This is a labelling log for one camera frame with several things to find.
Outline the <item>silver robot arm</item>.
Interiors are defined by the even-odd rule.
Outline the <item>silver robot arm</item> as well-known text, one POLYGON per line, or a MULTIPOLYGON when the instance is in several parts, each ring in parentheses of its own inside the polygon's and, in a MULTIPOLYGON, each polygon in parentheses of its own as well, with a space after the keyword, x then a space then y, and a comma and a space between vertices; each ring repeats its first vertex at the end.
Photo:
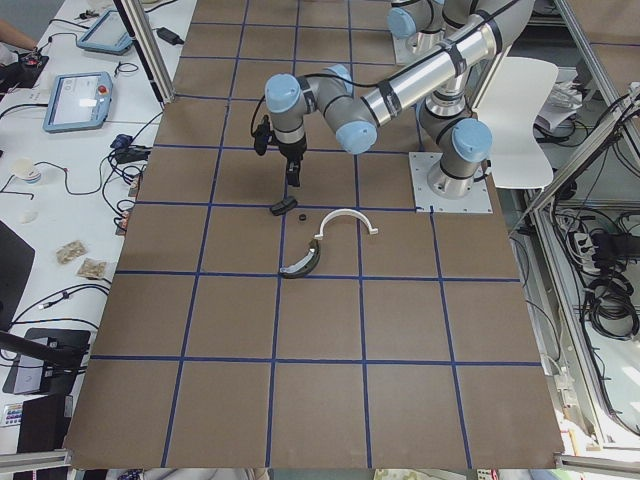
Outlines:
POLYGON ((418 120, 442 152, 429 170, 429 187, 447 199, 466 196, 480 164, 489 157, 491 130, 472 115, 463 90, 436 89, 419 105, 418 120))
POLYGON ((418 103, 443 106, 446 118, 459 115, 469 70, 510 47, 532 9, 530 1, 445 2, 447 35, 413 63, 367 85, 363 96, 354 94, 357 84, 342 64, 314 74, 271 76, 264 87, 268 113, 252 132, 255 151, 263 155, 267 146, 277 146, 286 159, 286 181, 297 187, 309 114, 320 112, 342 149, 352 155, 367 152, 380 127, 418 103))

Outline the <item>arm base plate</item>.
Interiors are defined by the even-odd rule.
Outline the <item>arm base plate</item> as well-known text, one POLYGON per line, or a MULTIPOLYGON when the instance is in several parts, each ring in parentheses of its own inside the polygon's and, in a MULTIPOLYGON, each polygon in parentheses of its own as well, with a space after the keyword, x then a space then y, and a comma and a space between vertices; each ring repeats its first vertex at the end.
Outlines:
POLYGON ((444 37, 445 30, 419 31, 407 38, 392 36, 395 64, 408 65, 425 55, 425 53, 444 37))
POLYGON ((441 168, 441 153, 410 152, 415 210, 423 213, 491 214, 482 168, 466 179, 454 179, 441 168))

